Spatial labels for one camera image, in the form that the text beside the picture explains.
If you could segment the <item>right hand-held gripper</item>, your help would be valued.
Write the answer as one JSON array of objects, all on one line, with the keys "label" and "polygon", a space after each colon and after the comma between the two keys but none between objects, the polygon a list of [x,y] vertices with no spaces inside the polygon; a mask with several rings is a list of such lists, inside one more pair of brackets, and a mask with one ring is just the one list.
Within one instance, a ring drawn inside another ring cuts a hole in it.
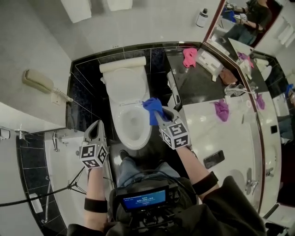
[{"label": "right hand-held gripper", "polygon": [[158,111],[154,112],[162,140],[173,150],[190,146],[189,131],[180,119],[179,112],[168,106],[162,109],[164,118]]}]

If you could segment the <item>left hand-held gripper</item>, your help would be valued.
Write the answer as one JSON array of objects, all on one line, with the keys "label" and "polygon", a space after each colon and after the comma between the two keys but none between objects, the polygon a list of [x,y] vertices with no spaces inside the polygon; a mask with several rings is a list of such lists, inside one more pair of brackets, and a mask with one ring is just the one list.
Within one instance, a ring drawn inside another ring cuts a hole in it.
[{"label": "left hand-held gripper", "polygon": [[79,159],[87,169],[102,168],[108,157],[102,120],[93,122],[84,132]]}]

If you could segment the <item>blue cleaning cloth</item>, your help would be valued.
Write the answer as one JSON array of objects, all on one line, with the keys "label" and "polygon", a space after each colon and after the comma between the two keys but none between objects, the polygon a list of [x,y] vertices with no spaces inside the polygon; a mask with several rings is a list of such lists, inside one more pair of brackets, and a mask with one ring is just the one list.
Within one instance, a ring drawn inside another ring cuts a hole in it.
[{"label": "blue cleaning cloth", "polygon": [[142,103],[142,106],[149,112],[149,123],[151,126],[158,126],[158,121],[155,116],[156,113],[158,113],[161,118],[166,120],[161,101],[158,98],[149,98]]}]

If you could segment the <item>white toilet lid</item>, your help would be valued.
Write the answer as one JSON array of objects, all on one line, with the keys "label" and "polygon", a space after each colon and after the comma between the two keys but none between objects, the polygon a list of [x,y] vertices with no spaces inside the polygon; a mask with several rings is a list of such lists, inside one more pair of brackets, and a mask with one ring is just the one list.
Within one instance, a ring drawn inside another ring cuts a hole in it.
[{"label": "white toilet lid", "polygon": [[117,104],[141,100],[146,93],[145,77],[144,66],[119,68],[103,74],[107,93]]}]

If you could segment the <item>person's left forearm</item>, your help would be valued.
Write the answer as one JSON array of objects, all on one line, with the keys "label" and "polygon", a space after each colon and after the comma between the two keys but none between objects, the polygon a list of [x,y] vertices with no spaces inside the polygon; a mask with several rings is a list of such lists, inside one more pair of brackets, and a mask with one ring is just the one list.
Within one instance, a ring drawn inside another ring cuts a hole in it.
[{"label": "person's left forearm", "polygon": [[[104,201],[103,169],[93,168],[89,173],[86,198],[96,201]],[[84,226],[103,232],[107,223],[107,213],[84,211]]]}]

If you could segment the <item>person's right forearm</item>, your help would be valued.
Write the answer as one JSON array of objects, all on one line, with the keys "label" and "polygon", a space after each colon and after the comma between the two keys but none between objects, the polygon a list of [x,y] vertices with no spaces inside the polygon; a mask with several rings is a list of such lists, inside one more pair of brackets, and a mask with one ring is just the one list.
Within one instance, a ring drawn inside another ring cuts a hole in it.
[{"label": "person's right forearm", "polygon": [[180,147],[176,151],[191,184],[197,188],[196,193],[201,200],[204,200],[209,193],[219,188],[216,176],[201,164],[191,150],[187,147]]}]

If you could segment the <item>chrome toilet paper holder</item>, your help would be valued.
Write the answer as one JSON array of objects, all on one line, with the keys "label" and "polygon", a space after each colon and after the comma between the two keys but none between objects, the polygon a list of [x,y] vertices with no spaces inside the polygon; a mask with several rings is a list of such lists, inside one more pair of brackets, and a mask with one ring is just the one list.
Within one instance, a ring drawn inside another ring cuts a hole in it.
[{"label": "chrome toilet paper holder", "polygon": [[171,71],[167,73],[167,80],[168,86],[171,89],[171,96],[168,100],[168,107],[173,108],[179,112],[182,109],[182,103],[173,73]]}]

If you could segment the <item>white ceramic toilet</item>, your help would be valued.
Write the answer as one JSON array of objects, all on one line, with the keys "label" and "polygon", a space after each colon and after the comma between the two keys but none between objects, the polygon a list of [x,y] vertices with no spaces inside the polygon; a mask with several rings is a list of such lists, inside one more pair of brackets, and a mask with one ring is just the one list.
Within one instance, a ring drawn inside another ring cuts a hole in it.
[{"label": "white ceramic toilet", "polygon": [[[103,74],[101,81],[105,84]],[[142,106],[142,103],[150,98],[147,75],[144,82],[146,93],[141,100],[117,104],[109,97],[115,131],[120,141],[131,150],[143,148],[151,135],[149,112]]]}]

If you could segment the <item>chrome bathtub faucet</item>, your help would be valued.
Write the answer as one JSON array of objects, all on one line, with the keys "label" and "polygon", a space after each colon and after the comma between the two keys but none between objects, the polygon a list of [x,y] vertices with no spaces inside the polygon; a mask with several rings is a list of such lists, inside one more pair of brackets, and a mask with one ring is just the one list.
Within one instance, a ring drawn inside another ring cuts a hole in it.
[{"label": "chrome bathtub faucet", "polygon": [[58,134],[57,131],[53,132],[52,141],[53,141],[53,150],[55,152],[59,152],[58,142],[60,142],[62,140],[62,138],[64,138],[64,137],[67,137],[67,134],[60,135],[60,134]]}]

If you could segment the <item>person's blue jeans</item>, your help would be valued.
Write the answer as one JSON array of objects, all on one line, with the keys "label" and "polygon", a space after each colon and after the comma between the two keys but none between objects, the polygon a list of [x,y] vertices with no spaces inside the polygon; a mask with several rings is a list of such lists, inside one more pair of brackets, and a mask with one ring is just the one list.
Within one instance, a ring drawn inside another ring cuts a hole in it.
[{"label": "person's blue jeans", "polygon": [[161,175],[175,178],[180,177],[178,172],[165,161],[158,164],[155,170],[143,171],[136,166],[135,161],[131,157],[126,157],[120,165],[120,175],[117,181],[117,187],[126,187],[138,179]]}]

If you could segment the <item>white bathtub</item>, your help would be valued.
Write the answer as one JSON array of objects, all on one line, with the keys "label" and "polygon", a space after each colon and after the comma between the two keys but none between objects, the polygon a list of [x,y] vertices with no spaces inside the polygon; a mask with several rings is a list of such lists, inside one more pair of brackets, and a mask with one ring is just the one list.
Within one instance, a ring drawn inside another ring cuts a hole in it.
[{"label": "white bathtub", "polygon": [[45,133],[45,154],[47,169],[53,191],[76,183],[72,189],[55,193],[60,214],[66,226],[84,225],[84,199],[88,184],[88,170],[79,160],[80,146],[84,133],[68,129],[57,130],[58,134],[67,134],[58,142],[59,152],[53,150],[53,131]]}]

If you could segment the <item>purple cloth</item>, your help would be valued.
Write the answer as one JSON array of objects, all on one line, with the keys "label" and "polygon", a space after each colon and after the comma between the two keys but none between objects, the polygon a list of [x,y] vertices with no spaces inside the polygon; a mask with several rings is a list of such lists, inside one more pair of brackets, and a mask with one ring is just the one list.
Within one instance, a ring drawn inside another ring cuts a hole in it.
[{"label": "purple cloth", "polygon": [[229,118],[229,106],[224,101],[224,99],[220,99],[219,101],[213,102],[215,107],[216,115],[219,117],[219,119],[223,122],[226,122]]}]

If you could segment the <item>black smartphone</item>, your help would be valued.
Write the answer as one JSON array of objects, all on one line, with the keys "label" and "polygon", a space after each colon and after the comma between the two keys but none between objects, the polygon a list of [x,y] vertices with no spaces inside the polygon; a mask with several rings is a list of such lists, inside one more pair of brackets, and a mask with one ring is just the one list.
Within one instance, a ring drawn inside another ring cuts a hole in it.
[{"label": "black smartphone", "polygon": [[224,152],[223,150],[219,150],[218,152],[212,154],[211,156],[204,158],[203,163],[206,169],[210,169],[224,160],[225,160]]}]

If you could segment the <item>pink cloth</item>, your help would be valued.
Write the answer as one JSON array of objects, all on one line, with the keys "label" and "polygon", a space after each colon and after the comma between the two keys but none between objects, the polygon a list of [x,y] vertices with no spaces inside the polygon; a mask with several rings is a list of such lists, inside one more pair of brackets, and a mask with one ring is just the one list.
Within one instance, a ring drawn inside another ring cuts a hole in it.
[{"label": "pink cloth", "polygon": [[197,49],[196,48],[186,48],[183,50],[183,65],[186,68],[189,68],[190,66],[195,67],[196,65],[196,57],[197,57]]}]

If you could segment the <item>marble vanity counter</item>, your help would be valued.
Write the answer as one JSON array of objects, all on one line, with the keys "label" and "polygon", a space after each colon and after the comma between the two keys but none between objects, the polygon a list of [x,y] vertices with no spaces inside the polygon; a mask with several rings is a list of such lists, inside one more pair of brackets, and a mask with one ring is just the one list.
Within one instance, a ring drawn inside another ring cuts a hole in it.
[{"label": "marble vanity counter", "polygon": [[[249,94],[227,98],[226,85],[220,77],[213,77],[200,64],[186,68],[183,65],[183,48],[167,49],[166,56],[180,95],[180,114],[187,125],[193,151],[200,161],[223,150],[225,160],[212,167],[219,180],[232,169],[239,170],[245,181],[248,168],[252,179],[259,181],[254,194],[245,195],[259,211],[261,204],[262,145],[261,131]],[[229,118],[223,122],[216,115],[213,102],[224,99],[229,106]]]}]

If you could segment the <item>clear drinking glass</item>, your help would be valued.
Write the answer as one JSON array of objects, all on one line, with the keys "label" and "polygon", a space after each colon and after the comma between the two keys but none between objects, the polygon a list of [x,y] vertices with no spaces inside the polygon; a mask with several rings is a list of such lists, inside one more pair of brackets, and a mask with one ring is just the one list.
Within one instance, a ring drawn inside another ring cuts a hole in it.
[{"label": "clear drinking glass", "polygon": [[224,93],[227,96],[240,96],[242,95],[245,91],[245,87],[242,84],[236,85],[235,83],[229,84],[225,89]]}]

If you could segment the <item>chrome shower valve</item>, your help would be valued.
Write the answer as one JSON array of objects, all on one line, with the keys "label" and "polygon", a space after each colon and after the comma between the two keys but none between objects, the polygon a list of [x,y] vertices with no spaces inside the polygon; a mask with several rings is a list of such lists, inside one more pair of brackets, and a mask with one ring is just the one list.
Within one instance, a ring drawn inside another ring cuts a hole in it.
[{"label": "chrome shower valve", "polygon": [[20,125],[19,128],[15,129],[14,132],[18,135],[20,140],[26,140],[25,136],[29,134],[27,130],[24,130],[22,128],[22,125]]}]

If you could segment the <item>chrome grab bar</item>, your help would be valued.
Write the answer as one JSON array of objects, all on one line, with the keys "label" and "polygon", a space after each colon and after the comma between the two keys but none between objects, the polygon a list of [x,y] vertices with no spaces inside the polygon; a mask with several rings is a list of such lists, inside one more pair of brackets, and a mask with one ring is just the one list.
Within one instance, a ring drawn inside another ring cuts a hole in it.
[{"label": "chrome grab bar", "polygon": [[45,217],[44,219],[41,220],[42,224],[45,224],[48,222],[49,194],[51,191],[51,180],[49,176],[46,176],[46,180],[48,180],[48,189],[47,189],[47,196],[46,196]]}]

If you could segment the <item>chest-mounted monitor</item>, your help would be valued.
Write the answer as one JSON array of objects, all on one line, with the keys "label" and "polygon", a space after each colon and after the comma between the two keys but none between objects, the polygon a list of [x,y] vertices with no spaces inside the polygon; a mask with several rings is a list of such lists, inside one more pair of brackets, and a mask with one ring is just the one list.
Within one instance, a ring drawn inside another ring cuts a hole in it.
[{"label": "chest-mounted monitor", "polygon": [[135,229],[173,224],[180,200],[179,186],[167,181],[152,186],[128,186],[116,190],[112,217]]}]

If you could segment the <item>white soap tray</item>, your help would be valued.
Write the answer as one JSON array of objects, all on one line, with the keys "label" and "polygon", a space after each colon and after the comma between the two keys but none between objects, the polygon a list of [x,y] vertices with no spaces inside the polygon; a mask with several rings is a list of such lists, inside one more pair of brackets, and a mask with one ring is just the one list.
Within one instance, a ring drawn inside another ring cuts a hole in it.
[{"label": "white soap tray", "polygon": [[[30,199],[33,199],[33,198],[38,197],[38,195],[36,193],[32,193],[32,194],[29,194],[29,197],[30,197]],[[32,207],[33,207],[35,213],[43,212],[43,208],[42,208],[42,205],[41,205],[41,202],[40,202],[39,198],[35,199],[35,200],[32,200],[31,204],[32,204]]]}]

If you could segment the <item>chrome sink faucet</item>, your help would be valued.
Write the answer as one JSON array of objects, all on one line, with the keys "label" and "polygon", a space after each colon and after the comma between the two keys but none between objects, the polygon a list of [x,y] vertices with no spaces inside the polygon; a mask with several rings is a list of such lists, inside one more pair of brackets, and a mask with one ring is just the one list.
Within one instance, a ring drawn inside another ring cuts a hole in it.
[{"label": "chrome sink faucet", "polygon": [[253,195],[256,187],[259,184],[259,181],[252,179],[252,169],[251,168],[248,168],[246,176],[247,176],[246,185],[245,185],[246,195],[250,195],[250,194]]}]

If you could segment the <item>person's black jacket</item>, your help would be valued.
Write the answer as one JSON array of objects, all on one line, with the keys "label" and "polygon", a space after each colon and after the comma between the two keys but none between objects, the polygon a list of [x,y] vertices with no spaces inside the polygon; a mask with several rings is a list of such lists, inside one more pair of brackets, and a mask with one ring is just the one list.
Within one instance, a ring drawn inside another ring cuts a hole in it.
[{"label": "person's black jacket", "polygon": [[103,232],[79,224],[68,226],[67,236],[266,236],[264,224],[232,176],[197,204],[196,190],[178,179],[180,200],[173,224],[135,229],[122,221],[107,222]]}]

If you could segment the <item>white hanging towel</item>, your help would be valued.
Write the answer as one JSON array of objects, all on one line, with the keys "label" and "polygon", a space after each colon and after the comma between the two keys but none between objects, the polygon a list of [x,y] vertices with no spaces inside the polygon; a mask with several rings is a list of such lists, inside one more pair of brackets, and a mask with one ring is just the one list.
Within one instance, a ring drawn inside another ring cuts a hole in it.
[{"label": "white hanging towel", "polygon": [[90,0],[61,0],[61,3],[73,23],[92,17]]},{"label": "white hanging towel", "polygon": [[121,11],[132,8],[133,0],[107,0],[110,11]]}]

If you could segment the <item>beige wall telephone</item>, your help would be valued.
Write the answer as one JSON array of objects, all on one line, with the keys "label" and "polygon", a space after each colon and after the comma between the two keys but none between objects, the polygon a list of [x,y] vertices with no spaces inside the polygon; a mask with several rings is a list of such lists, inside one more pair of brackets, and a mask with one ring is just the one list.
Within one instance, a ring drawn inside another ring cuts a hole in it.
[{"label": "beige wall telephone", "polygon": [[72,98],[54,86],[54,83],[50,78],[34,69],[24,71],[22,82],[43,93],[54,93],[63,97],[67,102],[73,102]]}]

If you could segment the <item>wall soap dispenser bottle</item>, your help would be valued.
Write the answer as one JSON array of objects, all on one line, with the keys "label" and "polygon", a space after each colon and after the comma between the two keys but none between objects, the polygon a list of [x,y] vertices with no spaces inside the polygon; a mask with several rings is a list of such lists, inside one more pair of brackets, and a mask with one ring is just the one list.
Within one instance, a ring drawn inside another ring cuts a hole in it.
[{"label": "wall soap dispenser bottle", "polygon": [[203,8],[200,13],[199,13],[199,16],[196,20],[196,25],[198,27],[201,27],[201,28],[204,28],[205,27],[205,24],[206,24],[206,21],[208,19],[208,9],[207,8]]}]

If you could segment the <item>wood-framed wall mirror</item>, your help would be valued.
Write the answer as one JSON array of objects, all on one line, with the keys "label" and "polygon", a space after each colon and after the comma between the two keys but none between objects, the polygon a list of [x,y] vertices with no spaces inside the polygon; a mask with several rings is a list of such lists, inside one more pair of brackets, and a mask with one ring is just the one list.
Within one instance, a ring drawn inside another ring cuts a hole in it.
[{"label": "wood-framed wall mirror", "polygon": [[267,32],[258,33],[254,43],[243,44],[234,38],[226,38],[234,24],[246,15],[235,3],[249,0],[206,0],[213,3],[216,11],[205,36],[205,43],[215,52],[238,66],[242,81],[251,91],[253,98],[262,95],[265,108],[256,107],[256,117],[262,135],[265,176],[261,179],[261,204],[259,213],[266,217],[279,206],[277,201],[281,186],[282,146],[295,141],[292,122],[295,119],[288,112],[285,89],[288,80],[275,57],[256,51],[260,44],[273,47],[272,41],[265,41]]}]

